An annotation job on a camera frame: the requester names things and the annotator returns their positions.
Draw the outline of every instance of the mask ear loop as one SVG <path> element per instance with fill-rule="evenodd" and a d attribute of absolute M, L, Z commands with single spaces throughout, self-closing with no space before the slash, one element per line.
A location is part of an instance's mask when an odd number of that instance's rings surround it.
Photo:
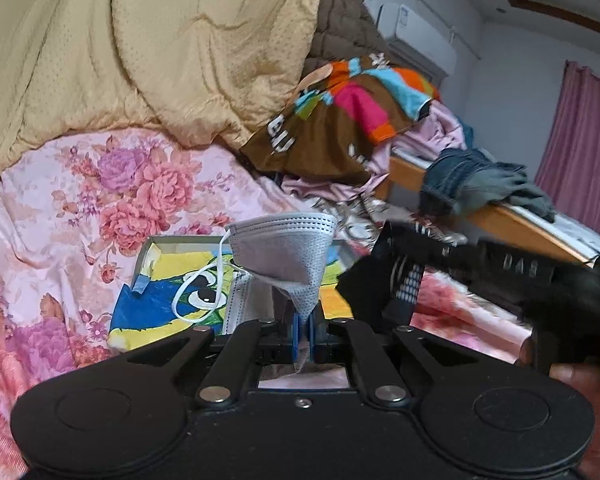
<path fill-rule="evenodd" d="M 220 304 L 220 300 L 222 299 L 222 282 L 224 281 L 224 271 L 222 270 L 222 264 L 223 264 L 223 261 L 222 261 L 222 244 L 224 244 L 224 242 L 227 240 L 228 237 L 229 237 L 229 232 L 225 232 L 224 235 L 222 235 L 222 238 L 220 238 L 220 243 L 218 244 L 218 257 L 216 258 L 216 262 L 215 263 L 211 262 L 210 264 L 202 267 L 201 269 L 198 269 L 196 272 L 194 272 L 192 275 L 190 275 L 184 281 L 184 283 L 182 283 L 182 285 L 180 285 L 180 288 L 176 292 L 176 295 L 171 300 L 171 311 L 173 312 L 173 315 L 175 317 L 177 317 L 178 319 L 181 319 L 181 320 L 186 321 L 187 323 L 191 323 L 191 324 L 201 323 L 207 317 L 211 316 L 218 309 L 218 305 Z M 178 302 L 180 301 L 180 297 L 183 295 L 185 289 L 191 283 L 193 283 L 193 281 L 200 274 L 202 274 L 206 270 L 209 270 L 214 265 L 216 266 L 216 272 L 218 273 L 218 282 L 216 283 L 216 301 L 214 302 L 214 306 L 211 307 L 209 309 L 209 312 L 207 312 L 204 316 L 199 317 L 197 319 L 187 319 L 186 317 L 181 316 L 180 314 L 178 314 Z"/>

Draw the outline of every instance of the metal pin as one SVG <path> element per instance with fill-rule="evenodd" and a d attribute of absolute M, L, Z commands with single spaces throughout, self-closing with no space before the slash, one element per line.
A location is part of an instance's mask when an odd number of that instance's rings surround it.
<path fill-rule="evenodd" d="M 376 389 L 376 397 L 385 402 L 400 402 L 407 397 L 407 392 L 400 386 L 389 384 L 387 386 L 380 386 Z"/>
<path fill-rule="evenodd" d="M 312 404 L 313 403 L 309 399 L 296 399 L 296 406 L 303 410 L 310 408 Z"/>
<path fill-rule="evenodd" d="M 207 386 L 202 388 L 198 394 L 200 399 L 206 402 L 224 402 L 231 397 L 231 390 L 224 386 Z"/>

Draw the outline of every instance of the white air conditioner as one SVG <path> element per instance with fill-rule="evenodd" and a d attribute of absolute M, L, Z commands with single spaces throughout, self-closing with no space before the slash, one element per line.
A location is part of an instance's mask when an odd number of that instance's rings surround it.
<path fill-rule="evenodd" d="M 453 75 L 456 51 L 448 39 L 409 7 L 399 4 L 380 7 L 378 31 L 394 56 L 430 75 L 434 84 Z"/>

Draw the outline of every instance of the curtain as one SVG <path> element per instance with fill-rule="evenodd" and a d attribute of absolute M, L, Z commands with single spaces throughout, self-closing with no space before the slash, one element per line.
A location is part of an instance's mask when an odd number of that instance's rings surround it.
<path fill-rule="evenodd" d="M 572 61 L 536 184 L 558 211 L 600 234 L 600 78 Z"/>

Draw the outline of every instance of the beige quilt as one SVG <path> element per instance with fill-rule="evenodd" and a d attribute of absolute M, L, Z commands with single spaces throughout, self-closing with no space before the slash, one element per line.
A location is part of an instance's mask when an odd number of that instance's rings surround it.
<path fill-rule="evenodd" d="M 0 0 L 0 172 L 68 132 L 238 148 L 299 80 L 319 0 Z"/>

